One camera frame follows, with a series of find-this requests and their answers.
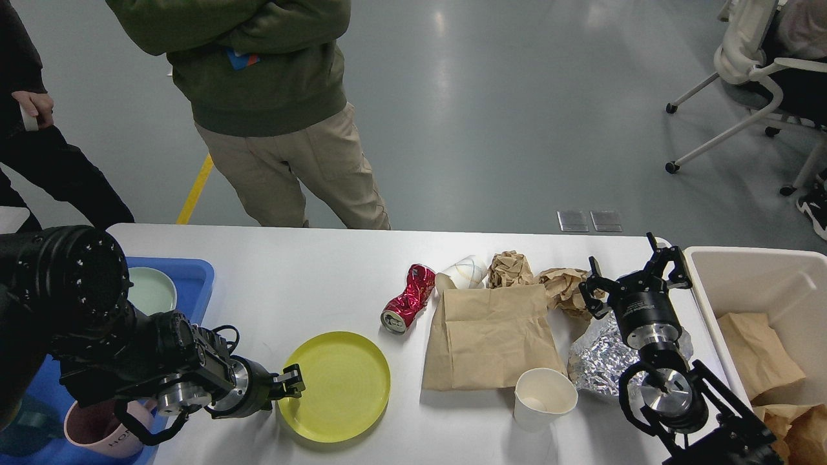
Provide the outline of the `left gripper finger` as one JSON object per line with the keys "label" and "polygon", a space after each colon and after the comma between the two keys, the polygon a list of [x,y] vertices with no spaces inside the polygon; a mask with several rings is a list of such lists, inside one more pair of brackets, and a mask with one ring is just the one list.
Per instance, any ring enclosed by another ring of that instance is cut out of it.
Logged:
{"label": "left gripper finger", "polygon": [[271,400],[298,399],[306,389],[298,363],[284,368],[283,373],[271,373]]}

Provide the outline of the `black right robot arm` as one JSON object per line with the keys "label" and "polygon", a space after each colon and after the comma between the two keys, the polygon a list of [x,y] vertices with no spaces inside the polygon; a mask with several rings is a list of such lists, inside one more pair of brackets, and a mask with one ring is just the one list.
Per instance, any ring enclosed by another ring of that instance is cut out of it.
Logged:
{"label": "black right robot arm", "polygon": [[588,312],[614,315],[621,342],[638,355],[620,375],[624,417],[665,446],[667,464],[780,464],[776,436],[701,361],[680,352],[684,329],[671,303],[671,289],[692,288],[677,246],[653,251],[641,270],[615,280],[602,275],[596,257],[579,288]]}

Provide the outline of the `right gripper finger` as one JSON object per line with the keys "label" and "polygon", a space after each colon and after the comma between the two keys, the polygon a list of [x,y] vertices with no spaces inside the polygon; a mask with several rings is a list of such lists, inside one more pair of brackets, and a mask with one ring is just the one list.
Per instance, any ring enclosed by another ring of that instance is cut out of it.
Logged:
{"label": "right gripper finger", "polygon": [[579,290],[588,312],[596,320],[602,320],[611,312],[611,307],[603,302],[602,297],[597,297],[596,292],[601,291],[610,295],[612,293],[612,280],[602,276],[596,257],[590,256],[589,264],[591,266],[590,274],[579,283]]}
{"label": "right gripper finger", "polygon": [[647,233],[646,237],[653,255],[643,268],[644,291],[691,289],[693,283],[686,271],[682,250],[677,246],[660,246],[652,233]]}

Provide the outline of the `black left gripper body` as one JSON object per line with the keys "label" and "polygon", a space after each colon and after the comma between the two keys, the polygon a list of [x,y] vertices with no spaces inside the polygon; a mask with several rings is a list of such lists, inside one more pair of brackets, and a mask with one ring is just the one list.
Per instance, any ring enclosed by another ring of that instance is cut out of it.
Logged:
{"label": "black left gripper body", "polygon": [[244,357],[231,357],[231,368],[235,386],[221,400],[207,406],[213,420],[240,419],[254,415],[260,410],[273,409],[269,399],[273,377],[260,363]]}

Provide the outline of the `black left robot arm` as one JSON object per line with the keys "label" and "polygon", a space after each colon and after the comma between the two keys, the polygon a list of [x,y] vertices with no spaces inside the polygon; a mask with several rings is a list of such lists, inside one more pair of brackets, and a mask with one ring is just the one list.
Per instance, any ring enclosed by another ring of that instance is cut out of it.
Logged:
{"label": "black left robot arm", "polygon": [[80,406],[113,401],[116,418],[147,446],[173,438],[198,410],[244,418],[304,391],[298,364],[270,373],[236,355],[237,342],[219,329],[178,310],[136,309],[125,255],[107,232],[3,234],[1,259],[3,428],[47,355]]}

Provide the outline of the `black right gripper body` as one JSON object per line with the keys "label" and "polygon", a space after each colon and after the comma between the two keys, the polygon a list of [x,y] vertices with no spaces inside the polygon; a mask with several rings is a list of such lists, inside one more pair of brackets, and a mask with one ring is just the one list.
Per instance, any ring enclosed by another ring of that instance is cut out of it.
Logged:
{"label": "black right gripper body", "polygon": [[667,280],[637,271],[617,280],[611,308],[621,338],[633,350],[654,342],[678,342],[683,333],[669,299]]}

